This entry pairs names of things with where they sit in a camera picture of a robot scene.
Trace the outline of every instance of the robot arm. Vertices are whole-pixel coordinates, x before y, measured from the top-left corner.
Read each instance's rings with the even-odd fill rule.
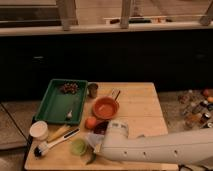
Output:
[[[112,120],[100,154],[115,161],[213,166],[213,129],[128,139],[128,125]]]

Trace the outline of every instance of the white cup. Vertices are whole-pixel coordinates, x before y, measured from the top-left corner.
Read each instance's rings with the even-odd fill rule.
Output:
[[[44,121],[37,121],[30,127],[30,135],[37,140],[45,140],[49,135],[48,125]]]

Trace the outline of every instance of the green tray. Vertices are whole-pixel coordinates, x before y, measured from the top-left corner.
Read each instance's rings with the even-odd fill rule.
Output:
[[[65,83],[76,83],[75,94],[63,93],[60,87]],[[43,120],[53,124],[78,125],[81,121],[84,101],[87,94],[86,80],[52,79],[44,94],[35,120]],[[67,120],[67,113],[72,109],[72,118]]]

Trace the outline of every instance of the orange bowl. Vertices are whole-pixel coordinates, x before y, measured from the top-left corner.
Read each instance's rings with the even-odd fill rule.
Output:
[[[112,119],[116,115],[118,108],[119,103],[116,100],[110,97],[102,97],[96,100],[92,110],[99,119]]]

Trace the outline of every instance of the dark cabinet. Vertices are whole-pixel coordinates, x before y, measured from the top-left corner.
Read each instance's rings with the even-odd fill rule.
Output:
[[[52,78],[154,82],[158,91],[213,85],[213,30],[0,38],[0,98],[41,99]]]

